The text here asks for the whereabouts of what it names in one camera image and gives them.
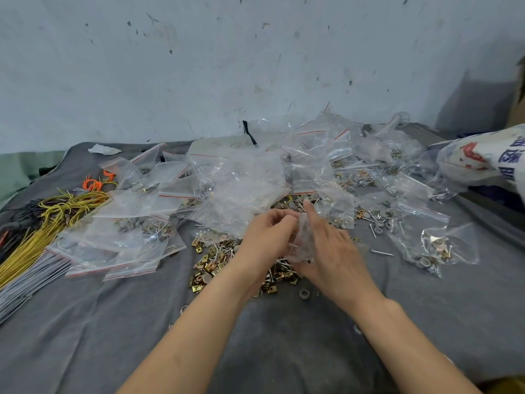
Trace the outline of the person's right forearm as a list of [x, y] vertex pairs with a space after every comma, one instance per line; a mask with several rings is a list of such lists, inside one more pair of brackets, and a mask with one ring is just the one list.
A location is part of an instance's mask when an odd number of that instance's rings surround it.
[[482, 394], [400, 304], [375, 298], [350, 312], [401, 394]]

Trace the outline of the brown cardboard box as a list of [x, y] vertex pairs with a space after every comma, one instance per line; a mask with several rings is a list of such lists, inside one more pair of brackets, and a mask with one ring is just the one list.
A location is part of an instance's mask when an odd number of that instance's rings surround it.
[[518, 61], [518, 82], [509, 111], [506, 128], [525, 124], [525, 55]]

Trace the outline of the pile of clear zip bags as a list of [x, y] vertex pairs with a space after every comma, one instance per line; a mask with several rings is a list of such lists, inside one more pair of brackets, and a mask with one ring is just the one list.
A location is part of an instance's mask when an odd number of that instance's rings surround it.
[[[266, 208], [301, 211], [305, 199], [336, 228], [352, 230], [359, 220], [387, 233], [403, 258], [436, 276], [441, 266], [477, 264], [479, 246], [472, 224], [451, 225], [430, 209], [457, 191], [422, 145], [397, 126], [364, 127], [331, 114], [277, 139], [208, 154], [166, 154], [161, 145], [128, 160], [100, 164], [116, 177], [116, 189], [101, 207], [65, 228], [45, 250], [71, 261], [67, 276], [107, 271], [105, 279], [153, 272], [179, 244], [175, 219], [195, 222], [193, 246], [241, 241], [245, 214]], [[206, 263], [205, 255], [200, 263]]]

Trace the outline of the green cloth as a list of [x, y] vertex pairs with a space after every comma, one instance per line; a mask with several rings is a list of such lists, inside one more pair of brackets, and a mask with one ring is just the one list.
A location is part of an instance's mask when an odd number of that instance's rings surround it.
[[53, 170], [66, 151], [18, 152], [0, 154], [0, 209], [20, 190]]

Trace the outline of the person's left hand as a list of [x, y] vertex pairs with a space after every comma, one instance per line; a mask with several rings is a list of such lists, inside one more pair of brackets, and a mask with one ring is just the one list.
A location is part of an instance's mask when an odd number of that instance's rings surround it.
[[257, 215], [249, 224], [232, 266], [246, 283], [262, 284], [267, 271], [278, 258], [288, 254], [288, 243], [279, 243], [263, 234], [263, 215]]

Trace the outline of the grey cloth table cover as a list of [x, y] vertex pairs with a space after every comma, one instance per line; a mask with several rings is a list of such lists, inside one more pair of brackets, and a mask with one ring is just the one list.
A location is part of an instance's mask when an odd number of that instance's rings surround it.
[[[384, 294], [475, 383], [525, 375], [525, 215], [461, 196], [431, 206], [476, 228], [480, 261], [436, 277], [410, 265], [387, 236], [366, 263]], [[153, 273], [104, 281], [60, 277], [0, 326], [0, 394], [113, 394], [196, 296], [192, 221], [187, 244]], [[310, 291], [302, 300], [299, 290]], [[210, 384], [212, 394], [361, 394], [394, 391], [353, 321], [306, 280], [252, 298]]]

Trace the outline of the pile of brass metal clips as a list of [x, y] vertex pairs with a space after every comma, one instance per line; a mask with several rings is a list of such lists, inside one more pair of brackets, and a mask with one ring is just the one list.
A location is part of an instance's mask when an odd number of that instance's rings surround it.
[[[262, 213], [270, 211], [271, 209], [272, 208], [266, 208], [266, 209], [264, 209], [262, 211]], [[245, 219], [243, 219], [243, 222], [250, 224], [252, 222], [252, 220], [257, 215], [262, 214], [262, 213], [245, 214], [245, 216], [248, 216], [249, 219], [245, 218]], [[299, 213], [305, 213], [305, 210], [303, 208], [303, 204], [302, 204], [302, 209], [301, 209], [301, 211], [299, 211]], [[247, 231], [247, 228], [248, 228], [249, 224], [245, 225], [244, 235], [245, 235], [245, 233]], [[204, 286], [209, 284], [211, 282], [211, 280], [216, 275], [218, 275], [219, 272], [221, 272], [227, 266], [227, 264], [229, 262], [231, 262], [233, 260], [236, 252], [238, 251], [238, 249], [239, 249], [239, 247], [241, 245], [241, 242], [236, 247], [234, 247], [234, 246], [227, 246], [227, 245], [214, 245], [214, 247], [216, 248], [215, 251], [214, 251], [214, 255], [213, 256], [208, 255], [206, 263], [198, 264], [199, 268], [201, 269], [201, 272], [199, 273], [200, 279], [194, 278], [193, 279], [193, 283], [195, 285], [201, 286], [200, 290], [203, 290]], [[262, 283], [260, 288], [256, 291], [254, 296], [259, 291], [264, 291], [264, 292], [267, 292], [267, 293], [277, 291], [277, 286], [276, 286], [277, 282], [291, 282], [293, 284], [297, 284], [299, 279], [306, 278], [306, 277], [303, 277], [302, 275], [300, 275], [293, 268], [292, 264], [287, 261], [286, 256], [278, 258], [275, 261], [275, 263], [267, 271], [267, 274], [266, 274], [264, 282]]]

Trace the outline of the small clear plastic zip bag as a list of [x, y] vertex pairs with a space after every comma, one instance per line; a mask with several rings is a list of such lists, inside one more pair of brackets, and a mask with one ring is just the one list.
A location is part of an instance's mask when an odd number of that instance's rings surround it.
[[301, 213], [297, 231], [292, 234], [288, 243], [286, 259], [290, 263], [312, 263], [316, 257], [311, 224], [307, 213]]

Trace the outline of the person's right hand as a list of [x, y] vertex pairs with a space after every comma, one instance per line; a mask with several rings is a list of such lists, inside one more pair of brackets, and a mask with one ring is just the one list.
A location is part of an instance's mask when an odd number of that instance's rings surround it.
[[354, 318], [364, 309], [386, 301], [346, 231], [338, 230], [325, 220], [325, 234], [313, 235], [313, 238], [314, 261], [291, 263], [300, 275]]

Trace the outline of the white printed woven sack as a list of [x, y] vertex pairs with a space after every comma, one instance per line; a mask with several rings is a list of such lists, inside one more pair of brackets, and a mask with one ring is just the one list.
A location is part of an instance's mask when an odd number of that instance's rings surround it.
[[451, 141], [436, 162], [462, 186], [509, 186], [525, 201], [525, 124]]

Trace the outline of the person's left forearm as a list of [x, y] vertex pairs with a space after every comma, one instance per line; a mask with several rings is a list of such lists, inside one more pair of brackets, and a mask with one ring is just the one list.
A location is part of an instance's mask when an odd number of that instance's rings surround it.
[[205, 394], [241, 311], [264, 282], [272, 263], [237, 254], [116, 394]]

